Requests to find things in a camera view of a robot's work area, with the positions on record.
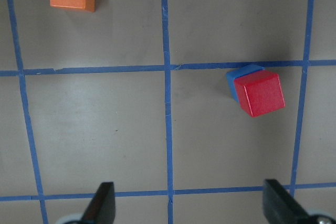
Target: vertical blue tape line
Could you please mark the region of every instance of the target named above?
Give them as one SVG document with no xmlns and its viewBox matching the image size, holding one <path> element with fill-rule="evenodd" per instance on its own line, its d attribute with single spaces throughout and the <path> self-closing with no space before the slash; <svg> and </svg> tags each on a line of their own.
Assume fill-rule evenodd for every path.
<svg viewBox="0 0 336 224">
<path fill-rule="evenodd" d="M 167 187 L 168 187 L 168 224 L 173 224 L 173 140 L 172 140 L 172 110 L 171 110 L 171 66 L 168 32 L 168 0 L 161 0 L 162 4 L 162 39 L 164 56 L 164 86 L 165 86 L 165 121 L 167 147 Z"/>
<path fill-rule="evenodd" d="M 297 125 L 296 125 L 292 171 L 291 171 L 290 188 L 289 188 L 289 192 L 292 196 L 294 196 L 295 189 L 296 189 L 296 177 L 297 177 L 298 162 L 299 162 L 303 111 L 304 111 L 304 107 L 305 107 L 308 66 L 310 64 L 309 63 L 309 53 L 310 53 L 311 30 L 312 30 L 312 21 L 313 21 L 313 8 L 314 8 L 314 0 L 308 0 L 307 20 L 306 20 L 306 35 L 305 35 L 305 39 L 304 39 L 305 48 L 304 48 L 304 52 L 303 52 L 304 64 L 302 66 L 299 109 L 298 109 L 298 118 L 297 118 Z"/>
<path fill-rule="evenodd" d="M 9 19 L 10 19 L 10 24 L 11 24 L 10 26 L 11 26 L 12 35 L 13 35 L 13 43 L 14 43 L 16 64 L 17 64 L 17 69 L 18 69 L 20 93 L 21 93 L 21 100 L 22 100 L 23 112 L 24 112 L 25 123 L 26 123 L 28 143 L 29 143 L 29 148 L 30 148 L 30 154 L 32 156 L 31 160 L 33 163 L 37 193 L 40 199 L 41 215 L 42 215 L 43 223 L 48 224 L 48 217 L 47 217 L 47 211 L 46 211 L 42 182 L 41 182 L 41 175 L 39 171 L 37 154 L 36 154 L 33 127 L 31 125 L 32 123 L 31 123 L 30 115 L 29 115 L 28 97 L 27 97 L 27 91 L 26 91 L 26 79 L 23 73 L 24 68 L 23 68 L 23 61 L 21 58 L 19 36 L 17 32 L 17 22 L 16 22 L 15 11 L 14 11 L 14 0 L 7 0 L 7 4 L 8 4 L 8 11 L 9 11 Z"/>
</svg>

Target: stacked cubes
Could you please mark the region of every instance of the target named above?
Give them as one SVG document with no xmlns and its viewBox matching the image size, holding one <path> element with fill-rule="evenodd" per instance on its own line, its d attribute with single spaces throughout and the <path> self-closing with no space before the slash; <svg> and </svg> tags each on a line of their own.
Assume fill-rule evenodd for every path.
<svg viewBox="0 0 336 224">
<path fill-rule="evenodd" d="M 247 65 L 228 72 L 232 97 L 250 116 L 256 117 L 285 107 L 279 75 L 261 66 Z"/>
</svg>

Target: red cube top face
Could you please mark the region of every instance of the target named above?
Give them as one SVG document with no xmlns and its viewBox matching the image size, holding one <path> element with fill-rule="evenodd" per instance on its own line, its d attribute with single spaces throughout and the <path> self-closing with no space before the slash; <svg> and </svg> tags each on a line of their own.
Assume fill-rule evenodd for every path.
<svg viewBox="0 0 336 224">
<path fill-rule="evenodd" d="M 237 78 L 235 87 L 240 106 L 256 117 L 285 107 L 279 75 L 261 70 Z"/>
</svg>

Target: red block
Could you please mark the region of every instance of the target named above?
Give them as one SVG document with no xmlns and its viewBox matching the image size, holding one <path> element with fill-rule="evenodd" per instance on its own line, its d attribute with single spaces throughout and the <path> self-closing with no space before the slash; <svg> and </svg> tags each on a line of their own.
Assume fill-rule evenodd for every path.
<svg viewBox="0 0 336 224">
<path fill-rule="evenodd" d="M 253 118 L 285 107 L 279 75 L 267 70 L 235 79 L 240 107 Z"/>
</svg>

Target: blue block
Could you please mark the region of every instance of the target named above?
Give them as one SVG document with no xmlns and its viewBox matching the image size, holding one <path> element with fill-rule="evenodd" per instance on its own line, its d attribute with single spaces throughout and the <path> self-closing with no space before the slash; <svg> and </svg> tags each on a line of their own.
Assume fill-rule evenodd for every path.
<svg viewBox="0 0 336 224">
<path fill-rule="evenodd" d="M 264 67 L 250 64 L 242 68 L 239 68 L 237 70 L 233 70 L 231 72 L 226 73 L 226 79 L 227 79 L 227 82 L 229 83 L 231 95 L 233 99 L 236 100 L 236 102 L 239 103 L 238 95 L 237 95 L 235 84 L 234 84 L 235 79 L 242 77 L 242 76 L 246 76 L 250 73 L 264 70 L 264 69 L 265 69 Z"/>
</svg>

